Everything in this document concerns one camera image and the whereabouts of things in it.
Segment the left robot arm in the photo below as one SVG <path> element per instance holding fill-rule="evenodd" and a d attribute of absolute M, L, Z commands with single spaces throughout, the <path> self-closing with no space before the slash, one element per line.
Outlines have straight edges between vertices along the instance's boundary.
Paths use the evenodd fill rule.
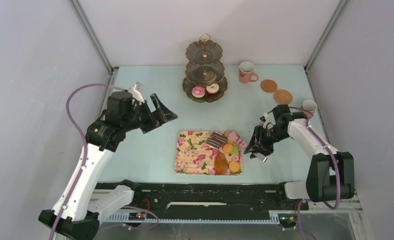
<path fill-rule="evenodd" d="M 71 240 L 92 240 L 100 225 L 124 206 L 137 208 L 143 195 L 137 186 L 121 184 L 96 203 L 91 196 L 108 161 L 126 138 L 126 133 L 140 129 L 146 134 L 177 119 L 156 94 L 151 94 L 155 110 L 137 90 L 116 91 L 108 97 L 103 119 L 97 119 L 83 136 L 85 144 L 78 164 L 60 199 L 51 209 L 40 213 L 39 221 L 53 233 Z"/>

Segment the white donut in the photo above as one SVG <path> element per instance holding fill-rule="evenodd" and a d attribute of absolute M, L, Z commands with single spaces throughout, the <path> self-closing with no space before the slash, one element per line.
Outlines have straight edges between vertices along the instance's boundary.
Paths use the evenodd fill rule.
<path fill-rule="evenodd" d="M 206 87 L 206 90 L 209 94 L 216 94 L 217 92 L 219 92 L 219 84 L 217 83 L 213 83 L 212 85 L 209 85 Z"/>

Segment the pink frosted donut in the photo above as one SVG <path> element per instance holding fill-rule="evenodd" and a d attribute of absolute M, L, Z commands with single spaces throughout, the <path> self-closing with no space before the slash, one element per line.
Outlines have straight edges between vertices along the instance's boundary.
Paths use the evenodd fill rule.
<path fill-rule="evenodd" d="M 201 86 L 195 86 L 192 88 L 192 95 L 195 98 L 202 98 L 205 96 L 205 88 Z"/>

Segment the pink handled tongs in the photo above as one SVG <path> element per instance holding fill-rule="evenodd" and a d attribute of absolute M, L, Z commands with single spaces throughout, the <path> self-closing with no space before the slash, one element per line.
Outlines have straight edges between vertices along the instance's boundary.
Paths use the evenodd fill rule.
<path fill-rule="evenodd" d="M 262 162 L 266 162 L 268 157 L 263 155 L 262 153 L 257 152 L 255 149 L 252 149 L 252 145 L 248 146 L 247 142 L 241 138 L 241 136 L 235 132 L 235 131 L 231 131 L 228 136 L 227 139 L 229 141 L 233 141 L 234 143 L 236 143 L 239 147 L 244 149 L 244 154 L 245 155 L 249 155 L 249 157 L 251 159 L 260 159 Z"/>

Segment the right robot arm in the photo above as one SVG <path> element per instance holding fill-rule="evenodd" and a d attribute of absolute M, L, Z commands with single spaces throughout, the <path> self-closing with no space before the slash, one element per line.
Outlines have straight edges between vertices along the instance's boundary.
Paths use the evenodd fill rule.
<path fill-rule="evenodd" d="M 310 160 L 306 180 L 290 181 L 283 185 L 284 190 L 276 194 L 276 204 L 288 209 L 296 199 L 312 202 L 351 199 L 355 194 L 354 158 L 349 152 L 342 152 L 329 144 L 311 126 L 313 114 L 296 108 L 294 112 L 287 104 L 279 104 L 260 118 L 255 126 L 251 140 L 245 148 L 250 158 L 265 162 L 274 152 L 274 144 L 287 138 L 293 139 L 303 149 Z"/>

